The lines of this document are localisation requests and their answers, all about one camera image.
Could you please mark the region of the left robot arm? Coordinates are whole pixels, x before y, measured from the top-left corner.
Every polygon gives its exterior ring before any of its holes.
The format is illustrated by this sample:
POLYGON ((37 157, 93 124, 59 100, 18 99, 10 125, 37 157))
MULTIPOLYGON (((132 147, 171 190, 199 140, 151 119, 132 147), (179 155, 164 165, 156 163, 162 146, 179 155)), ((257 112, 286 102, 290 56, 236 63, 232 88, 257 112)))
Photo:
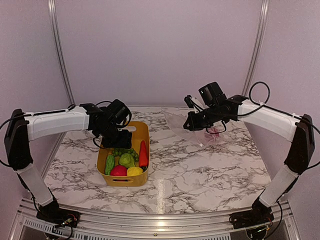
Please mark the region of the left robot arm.
POLYGON ((24 113, 21 109, 12 112, 11 118, 5 121, 8 125, 4 136, 6 167, 17 174, 21 184, 31 193, 33 202, 39 204, 36 208, 38 219, 54 223, 58 228, 74 229, 80 213, 60 208, 34 166, 30 142, 45 136, 86 130, 95 138, 102 137, 103 148, 130 149, 132 133, 126 127, 131 118, 129 108, 118 99, 107 106, 85 103, 45 112, 24 113))

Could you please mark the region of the yellow plastic basket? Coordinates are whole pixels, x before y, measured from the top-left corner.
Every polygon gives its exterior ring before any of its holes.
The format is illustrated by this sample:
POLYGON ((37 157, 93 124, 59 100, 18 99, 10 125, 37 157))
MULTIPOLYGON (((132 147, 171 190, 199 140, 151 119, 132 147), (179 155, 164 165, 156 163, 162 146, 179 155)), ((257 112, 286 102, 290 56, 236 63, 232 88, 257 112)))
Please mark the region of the yellow plastic basket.
POLYGON ((135 127, 132 133, 131 146, 139 154, 141 142, 145 142, 145 154, 148 160, 146 169, 136 176, 112 176, 105 174, 107 156, 112 154, 113 148, 100 149, 97 157, 97 170, 104 180, 112 187, 140 187, 143 186, 149 177, 150 166, 150 133, 146 123, 141 121, 131 121, 128 127, 135 127))

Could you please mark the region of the red toy tomato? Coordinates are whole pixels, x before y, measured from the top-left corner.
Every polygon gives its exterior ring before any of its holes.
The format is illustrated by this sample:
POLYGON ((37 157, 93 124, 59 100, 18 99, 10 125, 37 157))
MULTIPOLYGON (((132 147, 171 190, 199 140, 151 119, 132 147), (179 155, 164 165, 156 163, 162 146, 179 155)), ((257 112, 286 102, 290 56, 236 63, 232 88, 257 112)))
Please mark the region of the red toy tomato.
POLYGON ((206 128, 204 131, 204 140, 206 143, 214 143, 220 140, 221 133, 216 127, 206 128))

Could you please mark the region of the clear zip top bag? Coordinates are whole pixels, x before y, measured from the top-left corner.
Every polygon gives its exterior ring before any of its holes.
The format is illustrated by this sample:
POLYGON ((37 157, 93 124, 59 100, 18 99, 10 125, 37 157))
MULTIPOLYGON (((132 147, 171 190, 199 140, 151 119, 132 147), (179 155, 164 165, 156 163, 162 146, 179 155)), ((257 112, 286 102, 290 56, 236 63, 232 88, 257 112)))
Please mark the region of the clear zip top bag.
POLYGON ((182 139, 189 141, 193 144, 199 145, 202 148, 213 146, 220 142, 223 137, 223 132, 227 130, 226 126, 222 123, 218 123, 218 125, 213 126, 216 127, 217 130, 220 132, 220 140, 217 142, 206 143, 204 140, 205 129, 199 131, 190 131, 183 128, 183 125, 188 117, 188 112, 194 112, 193 109, 162 107, 161 110, 164 114, 165 121, 170 130, 172 130, 177 136, 181 137, 182 139))

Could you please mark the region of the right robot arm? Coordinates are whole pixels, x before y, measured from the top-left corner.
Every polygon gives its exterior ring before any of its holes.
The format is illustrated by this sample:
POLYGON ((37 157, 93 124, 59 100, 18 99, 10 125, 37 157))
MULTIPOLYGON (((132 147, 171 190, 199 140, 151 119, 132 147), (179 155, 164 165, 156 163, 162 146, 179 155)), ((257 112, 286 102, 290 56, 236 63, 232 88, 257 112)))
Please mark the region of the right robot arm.
POLYGON ((217 122, 226 124, 232 120, 261 127, 291 143, 283 166, 253 202, 251 209, 232 213, 229 218, 234 229, 274 220, 272 205, 292 189, 303 172, 311 168, 309 163, 315 150, 312 118, 307 114, 283 113, 263 103, 254 104, 242 95, 212 97, 206 101, 208 107, 205 109, 201 109, 190 95, 184 101, 191 109, 183 125, 186 130, 208 130, 217 122))

